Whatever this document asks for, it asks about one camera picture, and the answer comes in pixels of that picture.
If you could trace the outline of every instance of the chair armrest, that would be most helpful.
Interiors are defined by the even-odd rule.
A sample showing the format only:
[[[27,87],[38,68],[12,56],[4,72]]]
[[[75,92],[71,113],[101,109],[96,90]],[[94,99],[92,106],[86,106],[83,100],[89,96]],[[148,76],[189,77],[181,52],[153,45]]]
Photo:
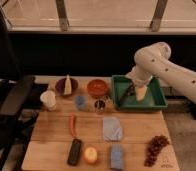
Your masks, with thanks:
[[[32,86],[34,84],[34,76],[24,76],[14,85],[12,90],[7,95],[1,110],[0,115],[14,116],[20,112],[25,100],[27,99]]]

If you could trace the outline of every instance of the black remote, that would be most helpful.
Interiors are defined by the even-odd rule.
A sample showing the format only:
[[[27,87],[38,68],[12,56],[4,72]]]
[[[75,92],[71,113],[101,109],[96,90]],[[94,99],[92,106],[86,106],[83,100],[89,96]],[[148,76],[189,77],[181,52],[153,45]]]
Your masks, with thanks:
[[[72,146],[71,149],[69,151],[69,157],[67,160],[67,164],[71,165],[71,166],[76,166],[79,156],[80,156],[80,151],[81,151],[81,144],[82,141],[79,139],[73,139],[72,141]]]

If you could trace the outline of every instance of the gray cloth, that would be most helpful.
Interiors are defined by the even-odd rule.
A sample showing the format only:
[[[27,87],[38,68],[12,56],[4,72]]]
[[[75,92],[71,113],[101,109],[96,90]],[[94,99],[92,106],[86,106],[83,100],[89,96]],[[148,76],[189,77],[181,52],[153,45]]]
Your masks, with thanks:
[[[103,139],[106,141],[119,141],[123,137],[123,128],[114,116],[103,117]]]

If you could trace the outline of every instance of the blue cup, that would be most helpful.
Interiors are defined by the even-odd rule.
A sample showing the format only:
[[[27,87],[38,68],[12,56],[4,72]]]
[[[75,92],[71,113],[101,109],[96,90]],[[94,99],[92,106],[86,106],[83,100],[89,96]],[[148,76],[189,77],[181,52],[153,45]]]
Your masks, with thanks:
[[[86,99],[81,95],[75,96],[75,106],[78,110],[83,110],[86,107]]]

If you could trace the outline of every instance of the red chili pepper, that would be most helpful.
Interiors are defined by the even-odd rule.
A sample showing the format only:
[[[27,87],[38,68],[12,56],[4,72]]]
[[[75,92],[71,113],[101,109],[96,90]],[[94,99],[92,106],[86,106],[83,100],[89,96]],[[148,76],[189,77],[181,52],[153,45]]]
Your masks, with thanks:
[[[76,119],[75,115],[71,115],[69,118],[69,128],[70,128],[71,135],[73,138],[77,137],[76,132],[75,132],[75,119]]]

